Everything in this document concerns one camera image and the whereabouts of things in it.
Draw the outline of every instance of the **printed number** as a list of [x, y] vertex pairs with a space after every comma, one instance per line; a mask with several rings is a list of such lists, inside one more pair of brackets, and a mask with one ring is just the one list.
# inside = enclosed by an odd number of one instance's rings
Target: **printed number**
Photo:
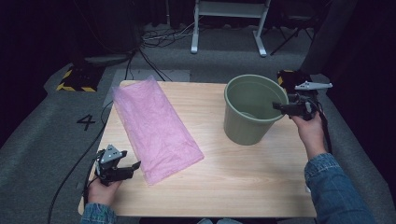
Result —
[[92, 121], [92, 115], [87, 115], [87, 116], [85, 116], [84, 118], [79, 119], [79, 120], [77, 121], [77, 123], [85, 124], [85, 129], [84, 129], [84, 131], [87, 131], [87, 130], [88, 130], [88, 127], [90, 126], [90, 124], [95, 123], [95, 121]]

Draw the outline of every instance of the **wooden table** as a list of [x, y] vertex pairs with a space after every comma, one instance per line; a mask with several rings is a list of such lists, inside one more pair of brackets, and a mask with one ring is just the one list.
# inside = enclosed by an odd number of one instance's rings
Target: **wooden table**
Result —
[[[121, 85], [131, 84], [123, 81]], [[297, 127], [277, 121], [255, 146], [243, 147], [223, 131], [224, 84], [159, 82], [205, 158], [149, 186], [141, 170], [123, 181], [112, 208], [133, 217], [315, 217], [305, 191], [307, 162]], [[119, 167], [137, 162], [113, 107], [99, 149], [128, 150]], [[82, 213], [80, 203], [78, 211]]]

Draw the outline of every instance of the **gray carpet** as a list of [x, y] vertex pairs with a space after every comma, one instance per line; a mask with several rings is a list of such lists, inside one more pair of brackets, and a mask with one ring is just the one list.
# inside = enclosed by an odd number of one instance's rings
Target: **gray carpet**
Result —
[[[170, 74], [172, 71], [186, 74], [175, 76], [174, 81], [226, 83], [243, 74], [258, 74], [276, 80], [278, 70], [299, 68], [310, 43], [304, 33], [293, 38], [274, 56], [262, 58], [256, 49], [251, 29], [205, 30], [201, 32], [195, 55], [190, 54], [190, 36], [165, 48], [145, 48], [143, 51], [159, 69]], [[262, 40], [267, 51], [271, 51], [282, 42], [282, 37], [278, 30], [272, 30]], [[109, 102], [109, 89], [123, 78], [126, 63], [106, 69], [98, 92], [56, 91], [68, 67], [69, 64], [60, 68], [49, 79], [45, 85], [48, 97], [0, 150], [0, 223], [47, 222], [56, 189], [103, 127], [101, 119], [106, 120], [109, 113], [108, 108], [103, 110]], [[151, 70], [140, 54], [134, 56], [130, 68], [135, 78], [143, 78], [138, 76], [137, 71]], [[329, 81], [321, 75], [313, 76], [313, 79]], [[330, 122], [334, 156], [373, 210], [377, 222], [394, 223], [395, 208], [387, 183], [367, 158], [325, 91], [320, 92], [319, 100]], [[84, 131], [84, 125], [77, 121], [87, 115], [92, 115], [95, 123]], [[79, 223], [77, 208], [81, 183], [99, 140], [62, 187], [53, 208], [51, 223]], [[137, 220], [138, 217], [120, 217], [118, 223], [137, 223]], [[315, 221], [313, 218], [299, 217], [279, 223], [305, 224]]]

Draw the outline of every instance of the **yellow black hazard tape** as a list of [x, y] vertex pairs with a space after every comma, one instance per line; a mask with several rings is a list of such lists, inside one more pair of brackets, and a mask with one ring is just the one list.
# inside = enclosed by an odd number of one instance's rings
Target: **yellow black hazard tape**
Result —
[[104, 67], [77, 69], [71, 66], [64, 74], [57, 91], [97, 91], [97, 86], [105, 71]]

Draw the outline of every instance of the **pink towel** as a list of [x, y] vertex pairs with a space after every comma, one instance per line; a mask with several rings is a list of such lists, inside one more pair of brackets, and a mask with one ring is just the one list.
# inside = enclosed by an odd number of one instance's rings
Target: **pink towel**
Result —
[[113, 90], [114, 105], [149, 185], [204, 158], [154, 77]]

